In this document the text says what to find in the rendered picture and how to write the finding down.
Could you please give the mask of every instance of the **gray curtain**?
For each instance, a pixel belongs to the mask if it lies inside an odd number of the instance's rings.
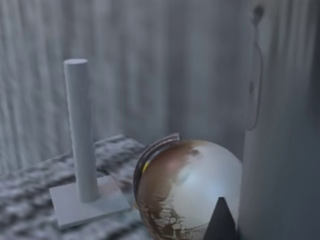
[[[0,174],[71,148],[63,60],[89,60],[94,139],[173,132],[242,157],[242,0],[1,0]]]

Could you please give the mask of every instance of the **dark pointed object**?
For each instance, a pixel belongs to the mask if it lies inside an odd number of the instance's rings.
[[[203,240],[237,240],[236,224],[224,197],[219,197]]]

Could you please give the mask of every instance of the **globe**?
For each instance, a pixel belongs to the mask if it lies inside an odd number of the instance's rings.
[[[137,207],[154,240],[203,240],[219,197],[237,224],[242,164],[208,141],[179,141],[147,163]]]

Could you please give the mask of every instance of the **gray wall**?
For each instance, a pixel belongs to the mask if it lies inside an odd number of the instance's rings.
[[[0,174],[71,148],[63,60],[87,58],[94,138],[172,132],[242,156],[241,0],[1,0]]]

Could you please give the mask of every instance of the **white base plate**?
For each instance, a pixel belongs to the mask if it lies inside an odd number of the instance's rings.
[[[49,189],[60,229],[93,222],[132,208],[111,176],[99,177],[97,182],[100,197],[89,203],[79,201],[75,183]]]

